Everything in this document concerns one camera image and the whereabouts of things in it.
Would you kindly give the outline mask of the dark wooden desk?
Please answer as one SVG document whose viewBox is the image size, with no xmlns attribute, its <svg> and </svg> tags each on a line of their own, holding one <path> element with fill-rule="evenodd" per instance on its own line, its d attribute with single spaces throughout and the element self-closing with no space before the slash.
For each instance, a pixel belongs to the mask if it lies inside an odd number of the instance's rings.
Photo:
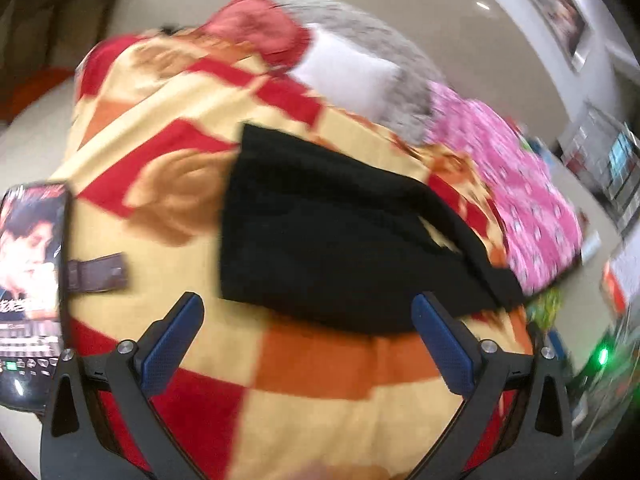
<svg viewBox="0 0 640 480">
<path fill-rule="evenodd" d="M 116 0 L 9 0 L 1 11 L 1 89 L 55 64 L 69 41 L 86 50 L 105 38 Z"/>
</svg>

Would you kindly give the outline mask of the smartphone with lit screen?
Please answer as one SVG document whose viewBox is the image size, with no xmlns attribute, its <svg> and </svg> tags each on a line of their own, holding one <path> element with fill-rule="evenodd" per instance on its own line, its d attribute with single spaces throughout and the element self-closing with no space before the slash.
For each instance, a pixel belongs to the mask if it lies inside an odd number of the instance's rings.
<svg viewBox="0 0 640 480">
<path fill-rule="evenodd" d="M 1 405 L 41 414 L 64 348 L 68 211 L 63 182 L 12 186 L 1 201 Z"/>
</svg>

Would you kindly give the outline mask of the grey floral pillow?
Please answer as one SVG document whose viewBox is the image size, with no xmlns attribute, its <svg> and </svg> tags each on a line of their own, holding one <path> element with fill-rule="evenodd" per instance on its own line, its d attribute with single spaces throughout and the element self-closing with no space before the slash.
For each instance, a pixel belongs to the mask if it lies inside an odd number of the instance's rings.
<svg viewBox="0 0 640 480">
<path fill-rule="evenodd" d="M 409 144 L 434 122 L 430 84 L 444 75 L 412 41 L 340 0 L 277 0 L 311 40 L 290 71 L 331 104 L 385 126 Z"/>
</svg>

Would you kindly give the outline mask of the metal stair railing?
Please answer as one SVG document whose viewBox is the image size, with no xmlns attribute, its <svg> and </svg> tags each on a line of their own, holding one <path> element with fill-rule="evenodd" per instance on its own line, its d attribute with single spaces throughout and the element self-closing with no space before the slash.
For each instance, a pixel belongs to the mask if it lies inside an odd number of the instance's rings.
<svg viewBox="0 0 640 480">
<path fill-rule="evenodd" d="M 639 138 L 627 124 L 587 102 L 558 137 L 563 165 L 627 235 L 639 220 Z"/>
</svg>

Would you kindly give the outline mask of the framed wall picture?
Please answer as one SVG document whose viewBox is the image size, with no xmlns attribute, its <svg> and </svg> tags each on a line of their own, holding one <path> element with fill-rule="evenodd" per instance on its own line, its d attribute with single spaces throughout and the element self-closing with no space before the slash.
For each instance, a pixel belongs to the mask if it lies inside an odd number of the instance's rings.
<svg viewBox="0 0 640 480">
<path fill-rule="evenodd" d="M 574 73 L 584 68 L 591 41 L 591 27 L 580 0 L 529 0 L 550 30 Z"/>
</svg>

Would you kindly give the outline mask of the black knit pants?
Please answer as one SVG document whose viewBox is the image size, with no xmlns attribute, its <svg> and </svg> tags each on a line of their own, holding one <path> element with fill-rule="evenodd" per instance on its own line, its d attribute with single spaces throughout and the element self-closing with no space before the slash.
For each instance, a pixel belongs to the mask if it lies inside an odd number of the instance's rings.
<svg viewBox="0 0 640 480">
<path fill-rule="evenodd" d="M 429 292 L 456 318 L 524 294 L 425 184 L 246 125 L 221 216 L 224 299 L 367 335 L 412 330 Z"/>
</svg>

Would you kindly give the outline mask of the pink penguin quilt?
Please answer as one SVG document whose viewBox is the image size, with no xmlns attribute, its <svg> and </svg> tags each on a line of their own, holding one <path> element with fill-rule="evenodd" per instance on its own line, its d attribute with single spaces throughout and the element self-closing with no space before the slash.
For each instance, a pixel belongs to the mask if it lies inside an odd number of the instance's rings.
<svg viewBox="0 0 640 480">
<path fill-rule="evenodd" d="M 471 157 L 504 225 L 508 263 L 525 295 L 551 284 L 582 248 L 574 206 L 553 184 L 546 163 L 487 104 L 432 81 L 430 143 Z"/>
</svg>

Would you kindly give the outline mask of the red frilled pillow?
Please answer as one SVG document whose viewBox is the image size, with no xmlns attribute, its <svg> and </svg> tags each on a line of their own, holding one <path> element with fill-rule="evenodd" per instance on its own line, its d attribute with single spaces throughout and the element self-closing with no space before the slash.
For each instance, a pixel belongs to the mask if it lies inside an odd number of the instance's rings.
<svg viewBox="0 0 640 480">
<path fill-rule="evenodd" d="M 248 42 L 271 67 L 292 70 L 311 44 L 311 32 L 273 0 L 231 0 L 202 26 L 204 32 Z"/>
</svg>

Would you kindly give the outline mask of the red orange yellow blanket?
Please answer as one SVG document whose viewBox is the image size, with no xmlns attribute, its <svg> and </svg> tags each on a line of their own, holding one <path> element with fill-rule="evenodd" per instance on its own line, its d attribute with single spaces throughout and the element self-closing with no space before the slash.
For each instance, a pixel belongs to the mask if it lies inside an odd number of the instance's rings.
<svg viewBox="0 0 640 480">
<path fill-rule="evenodd" d="M 247 44 L 199 32 L 128 35 L 76 73 L 73 125 L 56 176 L 73 189 L 68 253 L 123 254 L 120 292 L 70 302 L 81 354 L 139 337 L 184 292 L 204 324 L 153 403 L 212 479 L 396 479 L 460 405 L 416 335 L 359 337 L 223 300 L 222 192 L 244 122 L 278 129 L 433 185 L 506 262 L 491 194 L 469 157 L 414 148 L 273 73 Z"/>
</svg>

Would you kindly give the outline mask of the red floor mat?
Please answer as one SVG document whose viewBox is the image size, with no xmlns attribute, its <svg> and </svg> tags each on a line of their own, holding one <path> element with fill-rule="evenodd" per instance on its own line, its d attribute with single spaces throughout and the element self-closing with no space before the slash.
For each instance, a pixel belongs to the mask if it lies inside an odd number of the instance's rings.
<svg viewBox="0 0 640 480">
<path fill-rule="evenodd" d="M 1 89 L 1 121 L 10 124 L 33 102 L 73 77 L 68 68 L 46 67 L 20 82 L 10 82 Z"/>
</svg>

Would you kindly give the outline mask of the white pillow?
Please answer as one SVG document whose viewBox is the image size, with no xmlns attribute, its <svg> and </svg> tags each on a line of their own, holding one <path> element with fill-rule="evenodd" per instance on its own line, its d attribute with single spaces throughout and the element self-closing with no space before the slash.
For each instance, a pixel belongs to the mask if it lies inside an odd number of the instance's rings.
<svg viewBox="0 0 640 480">
<path fill-rule="evenodd" d="M 402 75 L 401 67 L 319 24 L 306 27 L 311 44 L 288 74 L 335 106 L 371 122 L 382 119 L 387 99 Z"/>
</svg>

